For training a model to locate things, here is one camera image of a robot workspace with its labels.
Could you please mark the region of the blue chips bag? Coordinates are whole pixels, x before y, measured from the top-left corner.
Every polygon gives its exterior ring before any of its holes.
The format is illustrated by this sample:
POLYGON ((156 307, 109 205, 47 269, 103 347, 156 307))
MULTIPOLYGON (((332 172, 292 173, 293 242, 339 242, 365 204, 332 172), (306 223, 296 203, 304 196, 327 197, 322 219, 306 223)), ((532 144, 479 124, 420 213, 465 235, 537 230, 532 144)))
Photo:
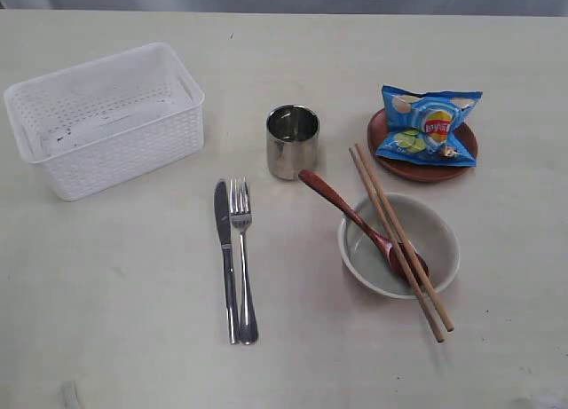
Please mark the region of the blue chips bag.
POLYGON ((413 93, 382 87, 387 135, 375 154, 416 165, 475 167, 455 131, 482 98, 481 91, 413 93))

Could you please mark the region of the silver table knife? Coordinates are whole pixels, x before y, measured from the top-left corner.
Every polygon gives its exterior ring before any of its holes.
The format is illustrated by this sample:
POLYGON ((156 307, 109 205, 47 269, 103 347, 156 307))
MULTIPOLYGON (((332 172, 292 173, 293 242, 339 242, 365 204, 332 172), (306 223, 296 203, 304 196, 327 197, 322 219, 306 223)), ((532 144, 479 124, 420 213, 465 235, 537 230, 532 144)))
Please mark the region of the silver table knife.
POLYGON ((229 343, 236 344, 239 337, 238 304, 235 288, 235 276, 233 268, 232 230, 230 211, 227 195, 227 185, 224 179, 217 182, 214 191, 214 214, 217 224, 217 234, 223 256, 223 274, 225 285, 225 307, 229 343))

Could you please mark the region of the wooden chopstick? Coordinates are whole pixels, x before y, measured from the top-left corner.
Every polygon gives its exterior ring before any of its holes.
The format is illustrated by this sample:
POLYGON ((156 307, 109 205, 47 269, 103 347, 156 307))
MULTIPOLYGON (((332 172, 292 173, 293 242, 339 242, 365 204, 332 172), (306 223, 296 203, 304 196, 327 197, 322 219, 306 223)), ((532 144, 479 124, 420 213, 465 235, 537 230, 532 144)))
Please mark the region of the wooden chopstick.
POLYGON ((396 237, 396 233, 391 229, 391 226, 386 218, 386 215, 383 212, 383 207, 381 205, 381 202, 379 201, 379 195, 376 193, 375 188, 372 185, 371 179, 367 176, 367 173, 364 171, 364 165, 363 162, 358 158, 358 156, 354 153, 354 150, 352 148, 349 149, 351 158, 355 164, 355 167, 359 173, 359 176, 361 178, 361 181, 363 182, 363 185, 365 186, 366 190, 367 190, 367 195, 369 197, 369 199, 371 200, 376 214, 379 217, 379 220, 382 224, 382 226, 385 228, 385 231, 388 233, 389 238, 390 238, 390 248, 387 250, 387 262, 389 265, 391 265, 391 255, 390 255, 390 251, 392 249, 395 250, 395 255, 396 255, 396 260, 398 261, 398 263, 400 264, 400 267, 402 268, 408 283, 410 284, 411 288, 413 289, 414 295, 416 296, 418 303, 421 306, 422 312, 424 313, 429 325, 430 325, 430 329, 432 331, 432 333, 434 334, 437 342, 443 342, 445 340, 444 334, 441 331, 440 327, 438 326, 438 323, 436 322, 436 320, 434 319, 433 315, 430 312, 430 309, 426 303, 426 300, 422 294, 422 291, 418 285, 418 282, 415 278, 415 275, 412 271, 412 269, 410 268, 407 259, 403 253, 403 251, 400 248, 400 245, 398 244, 398 239, 396 237))
POLYGON ((386 193, 383 190, 380 180, 375 172, 375 167, 372 164, 372 160, 363 151, 363 149, 359 146, 359 144, 355 145, 355 150, 358 153, 357 155, 358 158, 363 162, 364 169, 367 173, 367 176, 371 179, 372 185, 375 188, 376 193, 379 195, 379 201, 381 202, 381 205, 383 207, 383 212, 386 215, 386 218, 390 224, 391 229, 396 233, 398 244, 400 245, 400 248, 406 257, 410 268, 412 269, 413 273, 417 273, 417 275, 421 278, 422 287, 425 289, 426 294, 430 297, 432 304, 436 309, 439 317, 441 318, 441 321, 446 331, 453 332, 454 323, 450 319, 450 316, 446 310, 445 305, 438 297, 435 288, 432 286, 428 275, 423 269, 422 262, 420 261, 418 255, 415 253, 413 245, 411 244, 409 238, 406 236, 406 232, 402 227, 401 223, 399 222, 398 217, 393 207, 391 206, 391 203, 389 202, 386 193))

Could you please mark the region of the red-brown wooden spoon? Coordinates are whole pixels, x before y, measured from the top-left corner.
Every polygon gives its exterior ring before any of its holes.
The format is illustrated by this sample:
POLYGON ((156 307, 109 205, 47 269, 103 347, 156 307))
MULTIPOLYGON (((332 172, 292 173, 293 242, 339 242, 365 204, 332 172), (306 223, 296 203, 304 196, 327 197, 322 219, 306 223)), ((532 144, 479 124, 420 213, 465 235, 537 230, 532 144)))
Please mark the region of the red-brown wooden spoon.
POLYGON ((391 272, 402 278, 407 285, 410 284, 390 239, 376 232, 360 214, 351 208, 351 206, 316 173, 309 170, 301 170, 298 174, 298 178, 308 185, 313 191, 339 208, 352 222, 354 222, 379 249, 391 272))

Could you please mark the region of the silver metal fork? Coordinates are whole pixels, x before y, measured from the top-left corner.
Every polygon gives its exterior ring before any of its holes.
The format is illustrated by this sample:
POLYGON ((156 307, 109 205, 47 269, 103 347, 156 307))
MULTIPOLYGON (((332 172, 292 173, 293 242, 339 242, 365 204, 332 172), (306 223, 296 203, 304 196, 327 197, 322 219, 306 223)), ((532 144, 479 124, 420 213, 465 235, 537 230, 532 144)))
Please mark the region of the silver metal fork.
POLYGON ((239 232, 241 252, 240 339, 245 345, 258 339, 258 324, 249 280, 246 232, 252 224, 249 186, 246 178, 230 180, 229 211, 232 226, 239 232))

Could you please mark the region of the white perforated plastic basket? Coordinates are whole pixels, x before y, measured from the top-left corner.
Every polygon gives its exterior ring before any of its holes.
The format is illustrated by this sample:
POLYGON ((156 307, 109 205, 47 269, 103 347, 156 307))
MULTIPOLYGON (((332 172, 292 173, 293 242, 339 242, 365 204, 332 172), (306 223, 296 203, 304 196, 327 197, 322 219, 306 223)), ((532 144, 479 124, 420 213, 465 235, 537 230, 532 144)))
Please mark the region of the white perforated plastic basket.
POLYGON ((166 43, 61 69, 4 92, 21 158, 77 201, 203 148, 204 93, 166 43))

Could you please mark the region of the brown wooden plate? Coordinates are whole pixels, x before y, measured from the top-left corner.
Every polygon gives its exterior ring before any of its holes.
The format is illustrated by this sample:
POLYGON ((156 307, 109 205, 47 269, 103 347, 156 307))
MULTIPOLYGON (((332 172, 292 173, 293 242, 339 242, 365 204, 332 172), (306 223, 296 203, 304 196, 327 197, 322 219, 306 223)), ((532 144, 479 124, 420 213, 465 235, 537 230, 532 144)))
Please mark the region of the brown wooden plate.
POLYGON ((463 175, 471 167, 447 167, 417 165, 407 161, 392 160, 375 154, 387 136, 387 121, 384 109, 377 111, 367 125, 367 146, 373 159, 389 172, 420 183, 436 183, 463 175))

